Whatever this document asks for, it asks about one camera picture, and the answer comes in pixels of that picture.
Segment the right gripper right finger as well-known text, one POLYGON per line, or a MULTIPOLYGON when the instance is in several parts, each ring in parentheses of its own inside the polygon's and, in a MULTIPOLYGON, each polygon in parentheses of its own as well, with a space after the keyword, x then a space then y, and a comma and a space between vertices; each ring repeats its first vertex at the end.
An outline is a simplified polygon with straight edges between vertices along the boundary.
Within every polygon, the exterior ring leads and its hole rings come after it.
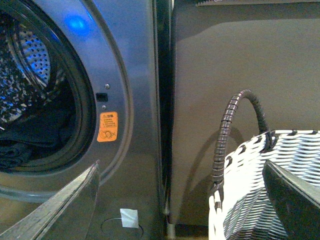
POLYGON ((290 240, 320 238, 320 189, 267 160, 265 189, 290 240))

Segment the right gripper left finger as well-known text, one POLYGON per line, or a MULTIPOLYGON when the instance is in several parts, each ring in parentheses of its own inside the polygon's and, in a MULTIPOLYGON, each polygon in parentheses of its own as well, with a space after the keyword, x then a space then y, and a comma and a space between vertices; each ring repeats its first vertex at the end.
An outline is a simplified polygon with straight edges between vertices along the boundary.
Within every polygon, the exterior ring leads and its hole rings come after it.
POLYGON ((29 215, 0 234, 2 240, 84 240, 100 186, 96 161, 29 215))

